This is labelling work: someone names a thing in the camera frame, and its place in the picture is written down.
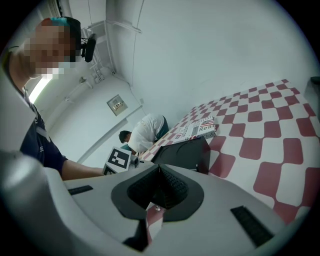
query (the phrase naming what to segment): dark pants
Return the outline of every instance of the dark pants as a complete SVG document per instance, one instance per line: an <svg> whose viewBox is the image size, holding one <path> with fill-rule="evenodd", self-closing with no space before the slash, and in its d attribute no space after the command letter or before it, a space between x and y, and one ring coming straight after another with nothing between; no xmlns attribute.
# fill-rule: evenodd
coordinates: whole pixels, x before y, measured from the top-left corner
<svg viewBox="0 0 320 256"><path fill-rule="evenodd" d="M161 130L158 132L158 134L155 136L157 140L161 139L169 131L167 119L165 117L163 118L164 118L163 126L161 127Z"/></svg>

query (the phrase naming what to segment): black vent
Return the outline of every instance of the black vent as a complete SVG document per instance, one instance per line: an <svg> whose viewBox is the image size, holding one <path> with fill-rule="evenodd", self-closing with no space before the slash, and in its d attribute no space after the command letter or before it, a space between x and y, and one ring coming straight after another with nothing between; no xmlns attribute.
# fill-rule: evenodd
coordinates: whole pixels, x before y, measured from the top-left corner
<svg viewBox="0 0 320 256"><path fill-rule="evenodd" d="M159 186L164 196L164 208L167 210L180 204L188 195L187 184L165 169L160 172Z"/></svg>
<svg viewBox="0 0 320 256"><path fill-rule="evenodd" d="M240 206L230 211L257 247L263 245L273 237L246 207Z"/></svg>
<svg viewBox="0 0 320 256"><path fill-rule="evenodd" d="M143 209L147 209L158 185L159 170L149 172L147 175L128 187L127 195Z"/></svg>
<svg viewBox="0 0 320 256"><path fill-rule="evenodd" d="M80 194L80 193L83 193L83 192L87 192L87 191L90 191L90 190L93 190L93 188L91 186L89 186L89 185L68 189L68 191L69 191L71 196L76 195L76 194Z"/></svg>

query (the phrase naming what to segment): black slot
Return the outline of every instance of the black slot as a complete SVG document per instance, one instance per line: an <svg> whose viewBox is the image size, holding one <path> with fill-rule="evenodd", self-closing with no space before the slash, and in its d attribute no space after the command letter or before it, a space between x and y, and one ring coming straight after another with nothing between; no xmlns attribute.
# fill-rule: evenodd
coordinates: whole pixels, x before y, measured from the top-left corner
<svg viewBox="0 0 320 256"><path fill-rule="evenodd" d="M257 247L263 245L273 237L265 226L246 207L240 206L230 211Z"/></svg>
<svg viewBox="0 0 320 256"><path fill-rule="evenodd" d="M80 187L68 189L71 196L76 195L76 194L80 194L83 192L87 192L89 190L93 190L92 186L86 185L86 186L80 186Z"/></svg>

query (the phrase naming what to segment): white shirt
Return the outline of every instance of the white shirt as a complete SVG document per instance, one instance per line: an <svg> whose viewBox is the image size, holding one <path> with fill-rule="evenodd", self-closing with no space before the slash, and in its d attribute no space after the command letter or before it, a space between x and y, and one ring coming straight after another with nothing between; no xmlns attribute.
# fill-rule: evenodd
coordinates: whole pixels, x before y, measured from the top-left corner
<svg viewBox="0 0 320 256"><path fill-rule="evenodd" d="M165 118L160 114L148 114L140 120L130 136L128 146L140 153L152 147L156 135L164 125Z"/></svg>

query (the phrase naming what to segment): light fixture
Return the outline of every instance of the light fixture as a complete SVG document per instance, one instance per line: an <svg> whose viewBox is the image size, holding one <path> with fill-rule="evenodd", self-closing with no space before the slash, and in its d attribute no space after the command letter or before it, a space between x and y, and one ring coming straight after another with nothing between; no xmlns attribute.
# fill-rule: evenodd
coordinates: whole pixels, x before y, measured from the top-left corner
<svg viewBox="0 0 320 256"><path fill-rule="evenodd" d="M46 85L50 82L50 80L52 79L52 76L49 77L42 77L41 80L36 84L36 86L34 87L33 91L31 92L30 96L29 96L29 100L32 104L35 103L36 99L38 98L38 96L40 95L40 93L42 92L42 90L46 87Z"/></svg>

